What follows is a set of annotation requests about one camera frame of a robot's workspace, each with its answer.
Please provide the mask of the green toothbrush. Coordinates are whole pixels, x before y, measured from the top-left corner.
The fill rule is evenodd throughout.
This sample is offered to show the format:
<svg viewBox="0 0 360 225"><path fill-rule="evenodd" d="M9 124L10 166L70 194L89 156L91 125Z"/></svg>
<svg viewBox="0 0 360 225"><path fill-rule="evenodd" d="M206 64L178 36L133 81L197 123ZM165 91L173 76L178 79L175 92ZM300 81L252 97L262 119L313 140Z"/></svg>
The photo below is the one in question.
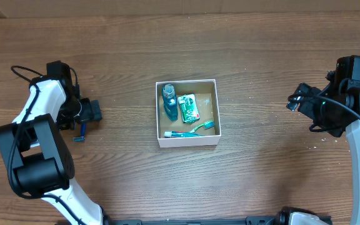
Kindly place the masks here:
<svg viewBox="0 0 360 225"><path fill-rule="evenodd" d="M214 121L210 120L210 121L206 121L200 125L197 125L194 129L192 129L190 131L190 133L195 133L199 128L204 128L205 130L207 129L211 129L214 127Z"/></svg>

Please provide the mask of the blue mouthwash bottle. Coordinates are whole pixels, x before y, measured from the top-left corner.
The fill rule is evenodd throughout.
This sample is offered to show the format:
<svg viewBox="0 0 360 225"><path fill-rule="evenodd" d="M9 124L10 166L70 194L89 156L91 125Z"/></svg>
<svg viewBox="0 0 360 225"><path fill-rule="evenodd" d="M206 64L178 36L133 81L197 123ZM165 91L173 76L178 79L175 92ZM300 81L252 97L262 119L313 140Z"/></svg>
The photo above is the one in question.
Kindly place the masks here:
<svg viewBox="0 0 360 225"><path fill-rule="evenodd" d="M162 100L164 101L164 110L171 121L178 120L178 102L175 88L172 84L165 84L162 87Z"/></svg>

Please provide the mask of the blue pen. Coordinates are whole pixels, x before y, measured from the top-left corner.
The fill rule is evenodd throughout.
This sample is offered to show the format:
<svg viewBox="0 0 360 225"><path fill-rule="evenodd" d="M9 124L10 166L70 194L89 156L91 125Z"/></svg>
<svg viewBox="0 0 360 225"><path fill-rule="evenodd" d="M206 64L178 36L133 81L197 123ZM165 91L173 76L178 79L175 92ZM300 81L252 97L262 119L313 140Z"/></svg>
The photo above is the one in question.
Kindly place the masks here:
<svg viewBox="0 0 360 225"><path fill-rule="evenodd" d="M73 141L76 143L82 143L86 140L85 135L86 135L86 123L82 123L80 129L80 135L74 137Z"/></svg>

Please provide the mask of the green floss pack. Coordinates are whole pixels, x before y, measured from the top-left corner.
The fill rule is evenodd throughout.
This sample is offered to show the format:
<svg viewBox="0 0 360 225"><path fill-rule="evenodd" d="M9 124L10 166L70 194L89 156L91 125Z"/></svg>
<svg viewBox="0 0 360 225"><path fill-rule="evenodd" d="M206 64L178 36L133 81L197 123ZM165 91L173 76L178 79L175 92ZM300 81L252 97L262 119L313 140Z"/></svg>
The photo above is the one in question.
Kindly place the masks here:
<svg viewBox="0 0 360 225"><path fill-rule="evenodd" d="M183 123L194 123L200 119L195 94L185 94L177 98Z"/></svg>

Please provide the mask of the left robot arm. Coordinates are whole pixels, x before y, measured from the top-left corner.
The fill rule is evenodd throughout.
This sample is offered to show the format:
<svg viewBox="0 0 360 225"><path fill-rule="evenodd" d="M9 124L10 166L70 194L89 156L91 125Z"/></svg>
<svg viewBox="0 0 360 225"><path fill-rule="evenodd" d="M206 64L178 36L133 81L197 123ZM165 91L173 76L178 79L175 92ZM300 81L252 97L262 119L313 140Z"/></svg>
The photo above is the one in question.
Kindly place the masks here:
<svg viewBox="0 0 360 225"><path fill-rule="evenodd" d="M28 80L29 98L10 124L0 126L0 152L9 185L23 199L42 199L71 224L112 224L75 180L71 153L62 130L102 119L97 100L81 97L73 68L49 62L46 74Z"/></svg>

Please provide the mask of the teal toothpaste tube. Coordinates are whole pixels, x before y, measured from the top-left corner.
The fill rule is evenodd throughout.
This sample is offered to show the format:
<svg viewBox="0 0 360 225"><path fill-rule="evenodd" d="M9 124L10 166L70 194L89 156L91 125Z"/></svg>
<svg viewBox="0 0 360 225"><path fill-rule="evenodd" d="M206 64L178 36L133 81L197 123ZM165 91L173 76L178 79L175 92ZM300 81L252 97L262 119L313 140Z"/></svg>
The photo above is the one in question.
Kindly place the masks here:
<svg viewBox="0 0 360 225"><path fill-rule="evenodd" d="M194 132L179 132L179 131L165 131L165 138L194 138L201 137L200 134L196 134Z"/></svg>

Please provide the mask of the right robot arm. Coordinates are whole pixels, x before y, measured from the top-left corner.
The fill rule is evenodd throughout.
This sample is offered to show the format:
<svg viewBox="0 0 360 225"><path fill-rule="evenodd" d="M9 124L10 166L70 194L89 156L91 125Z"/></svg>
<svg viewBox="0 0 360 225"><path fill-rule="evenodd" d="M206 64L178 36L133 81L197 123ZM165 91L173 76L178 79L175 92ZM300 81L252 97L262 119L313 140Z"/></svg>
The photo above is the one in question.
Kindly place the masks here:
<svg viewBox="0 0 360 225"><path fill-rule="evenodd" d="M351 224L360 224L360 56L337 60L327 74L324 89L301 83L288 97L286 107L312 119L309 130L346 136L352 163Z"/></svg>

